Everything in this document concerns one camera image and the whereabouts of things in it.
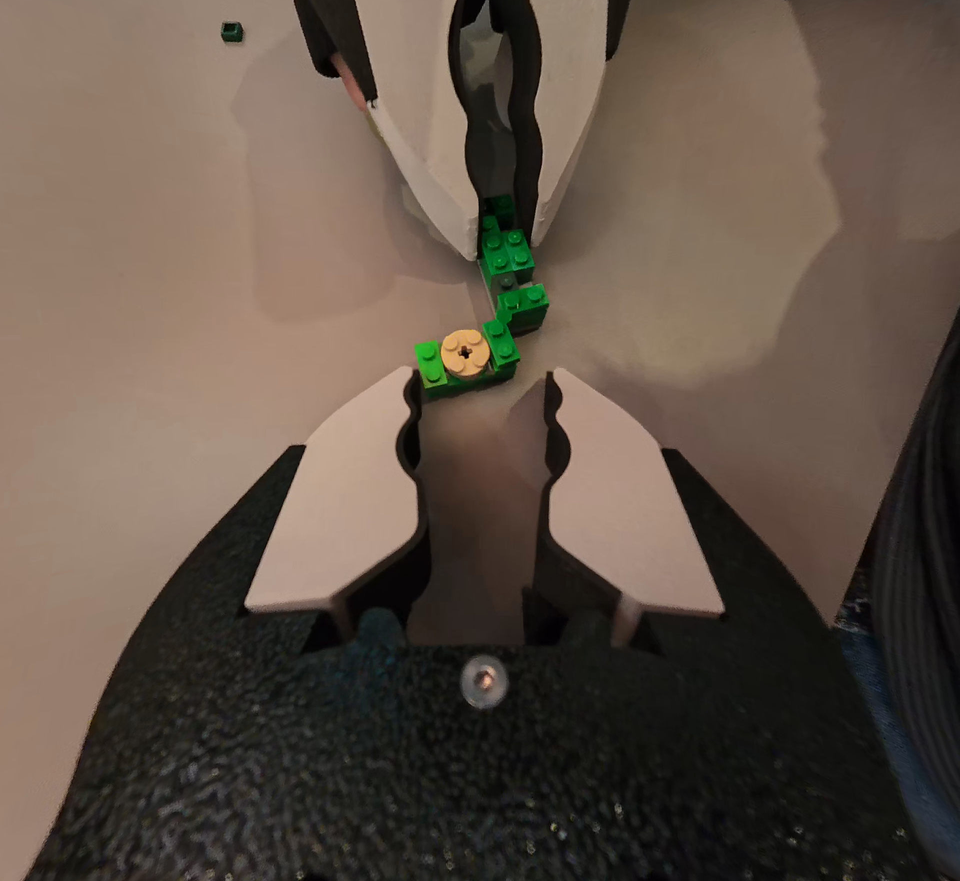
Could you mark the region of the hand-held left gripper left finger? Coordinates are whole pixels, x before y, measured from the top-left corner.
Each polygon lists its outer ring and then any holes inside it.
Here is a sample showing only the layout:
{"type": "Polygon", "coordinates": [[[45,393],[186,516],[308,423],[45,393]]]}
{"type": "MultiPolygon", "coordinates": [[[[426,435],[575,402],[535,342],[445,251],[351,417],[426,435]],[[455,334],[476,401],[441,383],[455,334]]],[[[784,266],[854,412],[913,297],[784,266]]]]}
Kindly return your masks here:
{"type": "Polygon", "coordinates": [[[339,640],[362,615],[406,627],[431,576],[418,467],[422,381],[402,365],[309,436],[246,594],[251,614],[318,611],[339,640]]]}

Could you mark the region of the tan round toy brick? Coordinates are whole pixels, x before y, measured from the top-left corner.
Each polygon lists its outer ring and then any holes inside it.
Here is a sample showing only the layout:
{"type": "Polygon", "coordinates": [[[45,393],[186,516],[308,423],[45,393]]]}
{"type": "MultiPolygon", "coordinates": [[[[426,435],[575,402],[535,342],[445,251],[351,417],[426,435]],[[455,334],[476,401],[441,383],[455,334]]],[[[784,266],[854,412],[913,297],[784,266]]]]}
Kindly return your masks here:
{"type": "Polygon", "coordinates": [[[481,331],[465,328],[453,331],[442,339],[439,357],[447,377],[467,382],[480,378],[486,372],[491,350],[481,331]]]}

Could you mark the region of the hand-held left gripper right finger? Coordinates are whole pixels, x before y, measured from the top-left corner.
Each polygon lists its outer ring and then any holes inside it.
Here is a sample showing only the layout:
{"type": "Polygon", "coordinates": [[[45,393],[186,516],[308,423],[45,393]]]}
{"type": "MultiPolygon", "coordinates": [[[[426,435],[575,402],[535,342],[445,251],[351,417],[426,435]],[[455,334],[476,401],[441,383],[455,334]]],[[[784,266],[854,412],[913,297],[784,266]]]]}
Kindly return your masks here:
{"type": "Polygon", "coordinates": [[[533,573],[533,642],[598,612],[615,648],[648,614],[718,619],[724,601],[660,444],[565,368],[546,377],[544,485],[533,573]]]}

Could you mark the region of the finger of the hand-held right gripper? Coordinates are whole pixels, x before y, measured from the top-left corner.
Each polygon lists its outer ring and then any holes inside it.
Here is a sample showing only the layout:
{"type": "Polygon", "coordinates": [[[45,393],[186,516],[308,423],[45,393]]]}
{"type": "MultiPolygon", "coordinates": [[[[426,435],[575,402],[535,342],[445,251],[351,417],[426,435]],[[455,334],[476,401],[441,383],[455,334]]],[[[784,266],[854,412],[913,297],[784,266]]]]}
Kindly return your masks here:
{"type": "Polygon", "coordinates": [[[373,74],[373,125],[438,238],[476,261],[482,197],[498,171],[498,130],[476,84],[469,34],[487,1],[354,2],[373,74]]]}
{"type": "Polygon", "coordinates": [[[534,247],[551,227],[593,123],[609,0],[493,0],[510,47],[513,199],[534,247]]]}

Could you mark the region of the blue denim garment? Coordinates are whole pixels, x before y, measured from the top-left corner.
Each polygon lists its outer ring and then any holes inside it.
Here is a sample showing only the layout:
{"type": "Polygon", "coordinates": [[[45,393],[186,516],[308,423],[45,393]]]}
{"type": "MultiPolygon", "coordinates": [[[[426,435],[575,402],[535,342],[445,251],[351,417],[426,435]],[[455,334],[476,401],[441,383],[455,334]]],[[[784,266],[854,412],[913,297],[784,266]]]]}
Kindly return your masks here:
{"type": "Polygon", "coordinates": [[[959,822],[931,780],[901,724],[874,635],[868,572],[857,568],[834,621],[849,671],[869,709],[898,783],[910,822],[943,879],[959,878],[959,822]]]}

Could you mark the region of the green toy brick assembly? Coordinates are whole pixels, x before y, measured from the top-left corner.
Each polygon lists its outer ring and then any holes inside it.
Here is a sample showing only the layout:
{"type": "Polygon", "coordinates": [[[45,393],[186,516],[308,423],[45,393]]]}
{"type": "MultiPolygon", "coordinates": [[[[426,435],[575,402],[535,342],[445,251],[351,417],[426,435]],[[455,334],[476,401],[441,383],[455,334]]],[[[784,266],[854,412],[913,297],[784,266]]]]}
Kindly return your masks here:
{"type": "Polygon", "coordinates": [[[520,338],[537,332],[546,320],[550,299],[544,284],[535,277],[531,244],[520,227],[515,203],[507,194],[484,200],[477,265],[492,311],[490,319],[472,328],[484,334],[489,346],[486,372],[466,382],[448,377],[440,357],[440,342],[450,333],[419,342],[414,355],[425,401],[464,395],[512,380],[522,359],[520,338]]]}

